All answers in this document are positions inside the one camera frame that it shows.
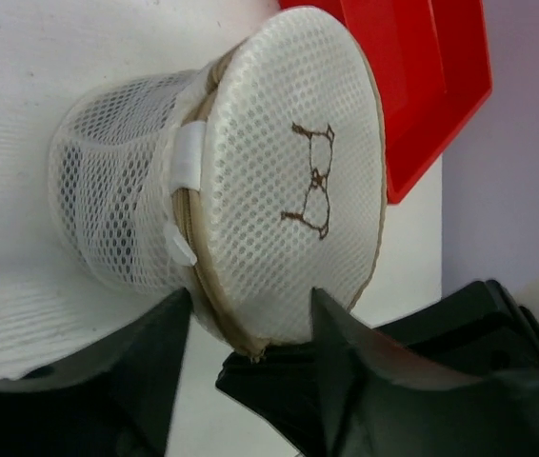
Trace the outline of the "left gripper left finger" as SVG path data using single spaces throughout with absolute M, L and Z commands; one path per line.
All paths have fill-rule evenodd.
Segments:
M 0 456 L 163 456 L 190 330 L 181 288 L 132 324 L 0 380 Z

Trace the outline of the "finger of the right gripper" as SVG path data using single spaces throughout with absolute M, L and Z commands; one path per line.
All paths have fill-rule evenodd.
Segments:
M 343 411 L 331 423 L 322 407 L 342 392 L 346 353 L 314 345 L 272 348 L 263 360 L 233 352 L 215 386 L 264 419 L 304 456 L 344 456 Z

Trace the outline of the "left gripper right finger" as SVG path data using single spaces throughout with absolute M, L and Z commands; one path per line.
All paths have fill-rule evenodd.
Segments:
M 539 456 L 539 370 L 471 376 L 310 293 L 330 456 Z

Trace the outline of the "white mesh laundry bag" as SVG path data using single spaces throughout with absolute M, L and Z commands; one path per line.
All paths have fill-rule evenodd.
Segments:
M 309 341 L 313 289 L 356 304 L 386 181 L 369 62 L 314 7 L 202 69 L 88 94 L 49 151 L 54 225 L 86 274 L 149 298 L 187 288 L 202 325 L 252 359 Z

